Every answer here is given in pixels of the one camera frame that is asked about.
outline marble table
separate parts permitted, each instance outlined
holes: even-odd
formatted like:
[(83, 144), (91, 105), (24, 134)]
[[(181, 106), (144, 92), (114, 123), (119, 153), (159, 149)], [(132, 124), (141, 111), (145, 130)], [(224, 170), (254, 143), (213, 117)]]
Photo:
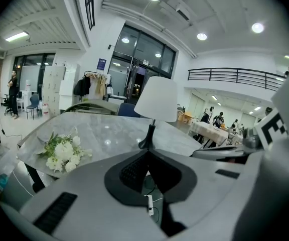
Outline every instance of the marble table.
[[(51, 133), (69, 134), (73, 127), (78, 130), (81, 147), (92, 149), (92, 157), (82, 157), (79, 166), (103, 160), (115, 155), (139, 150), (138, 143), (146, 137), (151, 119), (102, 114), (66, 112), (44, 123), (22, 145), (18, 158), (28, 166), (60, 178), (65, 172), (54, 172), (46, 165), (46, 157), (37, 155)], [(153, 137), (156, 149), (190, 156), (201, 148), (192, 137), (166, 122), (156, 121)]]

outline black lamp base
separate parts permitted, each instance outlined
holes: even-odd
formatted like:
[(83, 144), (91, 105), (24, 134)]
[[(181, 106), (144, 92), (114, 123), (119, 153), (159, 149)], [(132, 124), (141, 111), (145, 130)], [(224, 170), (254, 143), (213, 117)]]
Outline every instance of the black lamp base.
[(153, 144), (153, 135), (156, 126), (149, 125), (147, 136), (144, 140), (139, 143), (140, 149), (154, 149), (155, 146)]

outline white table lamp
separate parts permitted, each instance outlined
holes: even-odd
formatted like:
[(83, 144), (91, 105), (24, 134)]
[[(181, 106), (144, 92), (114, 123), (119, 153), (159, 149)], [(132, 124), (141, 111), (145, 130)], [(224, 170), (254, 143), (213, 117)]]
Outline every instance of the white table lamp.
[(163, 77), (151, 77), (134, 108), (138, 114), (152, 118), (147, 136), (139, 147), (154, 148), (153, 134), (156, 120), (175, 122), (177, 120), (177, 84)]

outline blue poster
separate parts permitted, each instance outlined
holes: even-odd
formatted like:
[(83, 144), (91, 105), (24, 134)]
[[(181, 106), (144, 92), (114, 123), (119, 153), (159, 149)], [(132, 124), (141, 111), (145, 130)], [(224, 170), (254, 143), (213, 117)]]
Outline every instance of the blue poster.
[(104, 70), (106, 60), (99, 59), (98, 66), (96, 67), (97, 70)]

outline blue chair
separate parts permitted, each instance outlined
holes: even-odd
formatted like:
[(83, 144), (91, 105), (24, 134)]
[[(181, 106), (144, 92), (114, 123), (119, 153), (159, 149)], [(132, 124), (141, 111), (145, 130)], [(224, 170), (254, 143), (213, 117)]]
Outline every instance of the blue chair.
[(118, 116), (135, 117), (140, 118), (140, 114), (134, 111), (135, 105), (132, 103), (122, 103), (120, 104), (118, 110)]
[(38, 94), (33, 94), (30, 98), (31, 101), (31, 105), (29, 105), (28, 107), (26, 107), (26, 118), (29, 119), (28, 117), (28, 109), (31, 110), (31, 116), (33, 116), (34, 119), (34, 109), (36, 108), (36, 111), (38, 112), (38, 116), (39, 116), (39, 110), (38, 110), (38, 106), (39, 106), (39, 95)]

